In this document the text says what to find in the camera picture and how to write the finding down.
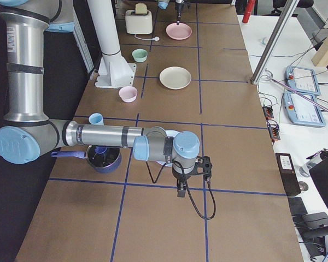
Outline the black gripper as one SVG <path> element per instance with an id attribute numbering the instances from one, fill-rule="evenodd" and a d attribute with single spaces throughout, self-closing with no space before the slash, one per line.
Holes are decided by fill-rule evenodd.
<path id="1" fill-rule="evenodd" d="M 194 170 L 191 170 L 190 172 L 187 172 L 187 170 L 183 169 L 178 170 L 177 166 L 174 166 L 172 168 L 172 174 L 177 179 L 177 197 L 184 198 L 186 191 L 189 191 L 189 185 L 188 185 L 188 179 L 191 176 L 195 175 Z"/>
<path id="2" fill-rule="evenodd" d="M 175 0 L 175 9 L 177 11 L 177 21 L 176 21 L 177 25 L 180 25 L 180 14 L 182 13 L 184 5 L 185 5 L 185 0 Z"/>

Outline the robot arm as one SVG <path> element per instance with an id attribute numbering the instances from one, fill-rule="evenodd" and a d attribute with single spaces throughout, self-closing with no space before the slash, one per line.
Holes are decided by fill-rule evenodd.
<path id="1" fill-rule="evenodd" d="M 176 10 L 176 24 L 180 25 L 181 22 L 181 15 L 185 6 L 185 0 L 175 0 L 175 10 Z M 158 0 L 157 1 L 157 6 L 162 9 L 165 10 L 168 5 L 170 3 L 170 0 Z"/>
<path id="2" fill-rule="evenodd" d="M 8 79 L 5 22 L 0 18 L 0 127 L 8 111 Z M 71 33 L 44 34 L 44 111 L 51 118 L 70 120 L 88 80 L 81 54 Z M 0 157 L 0 200 L 40 197 L 54 164 L 43 156 L 14 165 Z"/>

